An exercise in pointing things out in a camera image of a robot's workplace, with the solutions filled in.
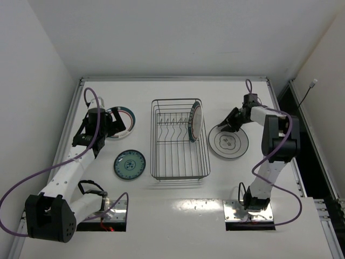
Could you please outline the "white plate with flower motif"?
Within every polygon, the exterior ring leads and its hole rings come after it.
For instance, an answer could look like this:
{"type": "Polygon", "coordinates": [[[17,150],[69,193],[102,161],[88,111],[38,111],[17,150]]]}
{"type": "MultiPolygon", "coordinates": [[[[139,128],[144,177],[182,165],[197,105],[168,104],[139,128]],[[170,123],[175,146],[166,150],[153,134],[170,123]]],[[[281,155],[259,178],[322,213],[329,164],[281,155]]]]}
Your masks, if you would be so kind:
{"type": "Polygon", "coordinates": [[[208,135],[208,142],[213,152],[224,159],[237,159],[249,148],[249,138],[242,129],[238,132],[222,132],[214,126],[208,135]]]}

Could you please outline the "green red rimmed plate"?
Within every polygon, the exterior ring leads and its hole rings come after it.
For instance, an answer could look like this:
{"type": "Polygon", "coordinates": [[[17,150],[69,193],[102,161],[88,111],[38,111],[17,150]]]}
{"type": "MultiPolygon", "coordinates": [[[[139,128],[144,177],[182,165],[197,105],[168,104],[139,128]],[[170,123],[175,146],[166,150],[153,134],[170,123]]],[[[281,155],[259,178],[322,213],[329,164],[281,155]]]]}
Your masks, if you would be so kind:
{"type": "Polygon", "coordinates": [[[199,101],[192,105],[188,120],[188,135],[191,142],[196,142],[201,134],[203,124],[203,108],[199,101]]]}
{"type": "Polygon", "coordinates": [[[109,140],[119,140],[119,139],[125,138],[133,131],[135,122],[136,122],[133,111],[123,106],[112,107],[107,110],[107,112],[111,115],[113,121],[116,120],[115,115],[113,113],[113,110],[115,108],[118,110],[118,113],[122,119],[122,122],[125,125],[125,130],[119,133],[115,133],[112,136],[108,136],[107,139],[109,140]]]}

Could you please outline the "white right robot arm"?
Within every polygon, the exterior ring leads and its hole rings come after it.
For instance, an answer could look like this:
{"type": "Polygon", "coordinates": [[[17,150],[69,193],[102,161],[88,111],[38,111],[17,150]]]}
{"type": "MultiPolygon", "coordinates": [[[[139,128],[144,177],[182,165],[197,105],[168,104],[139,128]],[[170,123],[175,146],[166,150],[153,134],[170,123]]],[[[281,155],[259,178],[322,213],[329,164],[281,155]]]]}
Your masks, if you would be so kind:
{"type": "Polygon", "coordinates": [[[243,207],[260,211],[270,203],[272,188],[280,172],[300,151],[299,119],[260,104],[258,95],[249,93],[244,95],[242,107],[235,107],[217,128],[234,133],[250,122],[263,127],[263,159],[252,170],[255,179],[244,193],[243,207]]]}

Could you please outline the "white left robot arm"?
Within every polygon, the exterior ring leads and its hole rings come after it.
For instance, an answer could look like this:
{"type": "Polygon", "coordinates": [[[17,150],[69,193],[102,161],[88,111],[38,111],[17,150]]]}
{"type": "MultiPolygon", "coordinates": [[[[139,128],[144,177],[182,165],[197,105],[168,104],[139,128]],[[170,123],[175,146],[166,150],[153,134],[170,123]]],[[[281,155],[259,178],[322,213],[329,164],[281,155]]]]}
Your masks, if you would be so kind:
{"type": "Polygon", "coordinates": [[[70,159],[38,195],[25,201],[26,226],[30,238],[67,243],[79,223],[105,212],[107,192],[88,190],[72,201],[87,167],[97,158],[108,136],[125,130],[118,112],[111,116],[100,97],[93,98],[82,124],[73,137],[70,159]]]}

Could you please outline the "blue patterned small plate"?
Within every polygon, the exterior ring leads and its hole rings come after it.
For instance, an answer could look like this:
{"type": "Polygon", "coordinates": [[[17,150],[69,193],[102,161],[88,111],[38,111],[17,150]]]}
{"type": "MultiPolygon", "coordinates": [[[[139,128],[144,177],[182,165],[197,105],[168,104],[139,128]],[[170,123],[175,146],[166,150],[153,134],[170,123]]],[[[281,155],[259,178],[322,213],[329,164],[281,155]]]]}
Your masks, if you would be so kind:
{"type": "Polygon", "coordinates": [[[141,152],[134,149],[121,152],[113,164],[115,175],[126,181],[137,179],[144,172],[145,168],[145,157],[141,152]]]}

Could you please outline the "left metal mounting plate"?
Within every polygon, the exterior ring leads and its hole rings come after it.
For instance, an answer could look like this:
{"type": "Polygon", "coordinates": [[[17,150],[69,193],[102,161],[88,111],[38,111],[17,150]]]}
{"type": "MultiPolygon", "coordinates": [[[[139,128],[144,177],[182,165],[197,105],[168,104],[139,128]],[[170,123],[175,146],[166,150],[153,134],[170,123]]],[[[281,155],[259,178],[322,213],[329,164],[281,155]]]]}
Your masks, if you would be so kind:
{"type": "MultiPolygon", "coordinates": [[[[104,210],[109,209],[115,200],[106,199],[104,210]]],[[[96,212],[92,214],[92,216],[99,215],[103,213],[104,211],[96,212]]],[[[127,214],[127,201],[126,200],[120,200],[110,209],[103,217],[97,217],[96,219],[93,219],[92,221],[100,221],[103,219],[106,223],[126,223],[126,214],[127,214]]]]}

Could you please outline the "metal mounting plate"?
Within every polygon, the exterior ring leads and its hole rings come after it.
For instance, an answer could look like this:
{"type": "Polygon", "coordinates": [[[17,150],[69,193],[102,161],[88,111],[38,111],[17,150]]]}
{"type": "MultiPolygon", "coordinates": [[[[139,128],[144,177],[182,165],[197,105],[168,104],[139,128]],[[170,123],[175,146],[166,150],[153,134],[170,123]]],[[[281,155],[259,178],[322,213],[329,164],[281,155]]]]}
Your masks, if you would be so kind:
{"type": "Polygon", "coordinates": [[[273,223],[271,204],[263,210],[245,210],[238,200],[223,200],[226,223],[273,223]]]}
{"type": "MultiPolygon", "coordinates": [[[[109,209],[115,200],[106,199],[104,210],[109,209]]],[[[96,212],[92,214],[92,216],[99,215],[103,213],[104,211],[96,212]]],[[[103,217],[97,217],[96,219],[93,219],[92,221],[100,221],[103,219],[106,223],[126,223],[126,214],[127,214],[127,201],[126,200],[120,200],[110,209],[103,217]]]]}

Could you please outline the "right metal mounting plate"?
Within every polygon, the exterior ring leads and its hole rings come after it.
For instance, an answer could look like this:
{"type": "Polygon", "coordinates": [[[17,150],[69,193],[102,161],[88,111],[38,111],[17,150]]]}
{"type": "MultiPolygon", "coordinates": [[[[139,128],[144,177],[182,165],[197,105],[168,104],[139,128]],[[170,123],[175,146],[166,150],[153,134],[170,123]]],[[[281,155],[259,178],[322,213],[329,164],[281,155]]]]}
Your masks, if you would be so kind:
{"type": "Polygon", "coordinates": [[[271,204],[263,210],[245,210],[238,200],[223,200],[226,223],[273,223],[271,204]]]}

